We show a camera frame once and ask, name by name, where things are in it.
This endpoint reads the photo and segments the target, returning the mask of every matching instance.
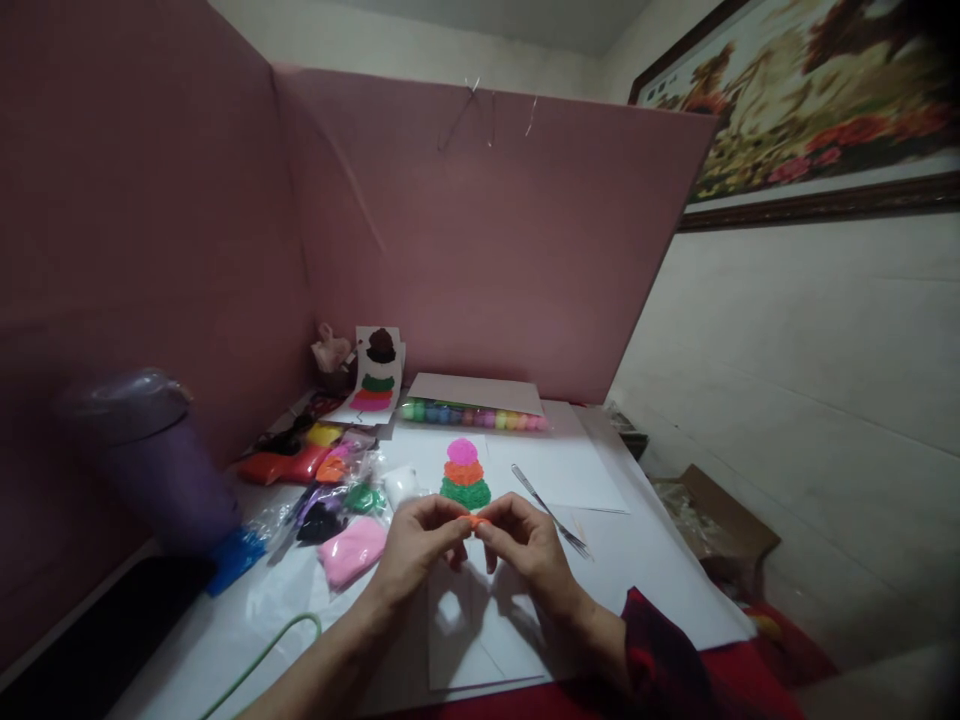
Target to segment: clay tree craft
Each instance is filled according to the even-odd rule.
[[[459,438],[447,448],[450,458],[443,466],[440,494],[463,505],[467,510],[482,508],[490,502],[490,488],[483,479],[483,466],[477,458],[477,447],[466,438]]]

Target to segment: blue object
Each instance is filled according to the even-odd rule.
[[[216,597],[233,585],[257,560],[267,554],[267,543],[255,532],[237,528],[207,556],[217,564],[217,574],[207,584],[207,594]]]

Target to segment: picture frame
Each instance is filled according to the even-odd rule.
[[[734,34],[733,28],[746,15],[769,0],[725,0],[701,20],[690,32],[677,41],[634,80],[628,104],[639,106],[641,93],[653,96],[651,86],[662,94],[664,77],[671,80],[668,71],[686,67],[711,42],[724,34]],[[946,212],[960,208],[960,171],[949,167],[946,171],[907,179],[879,180],[883,173],[864,172],[832,178],[828,181],[797,183],[783,193],[788,196],[768,198],[767,192],[741,192],[721,203],[700,203],[687,207],[678,232],[696,232],[742,227],[763,227],[797,222],[822,222],[862,219],[903,214]],[[863,178],[857,184],[857,178]]]

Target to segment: plastic container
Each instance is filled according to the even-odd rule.
[[[146,368],[76,386],[60,403],[81,450],[171,554],[204,555],[240,526],[236,498],[200,441],[190,397]]]
[[[431,425],[458,425],[512,432],[542,432],[549,428],[547,419],[541,415],[470,407],[421,398],[407,398],[401,403],[400,416],[404,420]]]

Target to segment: purple thermos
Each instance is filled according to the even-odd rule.
[[[61,406],[85,454],[168,553],[202,555],[240,525],[240,507],[189,415],[190,396],[146,368],[72,388]]]

